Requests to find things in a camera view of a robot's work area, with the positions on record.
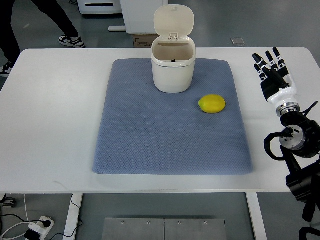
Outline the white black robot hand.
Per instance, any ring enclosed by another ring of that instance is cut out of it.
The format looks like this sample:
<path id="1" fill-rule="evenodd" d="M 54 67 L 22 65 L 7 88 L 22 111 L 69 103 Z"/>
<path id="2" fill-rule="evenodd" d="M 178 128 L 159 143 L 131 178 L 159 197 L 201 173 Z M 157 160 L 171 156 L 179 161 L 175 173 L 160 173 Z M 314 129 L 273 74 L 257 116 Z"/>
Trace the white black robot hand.
<path id="1" fill-rule="evenodd" d="M 293 90 L 294 88 L 294 81 L 290 76 L 285 60 L 276 47 L 273 47 L 272 50 L 276 60 L 269 51 L 265 52 L 269 63 L 257 53 L 252 55 L 255 61 L 254 68 L 261 80 L 260 86 L 267 102 L 273 97 L 284 94 L 284 90 Z"/>

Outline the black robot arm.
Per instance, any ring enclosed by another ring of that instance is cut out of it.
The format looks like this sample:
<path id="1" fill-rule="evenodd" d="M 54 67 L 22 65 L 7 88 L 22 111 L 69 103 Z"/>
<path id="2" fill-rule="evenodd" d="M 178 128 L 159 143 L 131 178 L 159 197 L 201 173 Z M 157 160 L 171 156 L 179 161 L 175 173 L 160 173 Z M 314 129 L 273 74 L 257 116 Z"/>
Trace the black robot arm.
<path id="1" fill-rule="evenodd" d="M 320 154 L 320 126 L 307 117 L 317 103 L 302 112 L 296 102 L 281 103 L 276 113 L 284 129 L 270 133 L 263 142 L 269 157 L 286 163 L 286 186 L 297 201 L 305 203 L 302 219 L 308 223 L 320 208 L 320 161 L 302 168 L 295 157 L 310 159 Z"/>

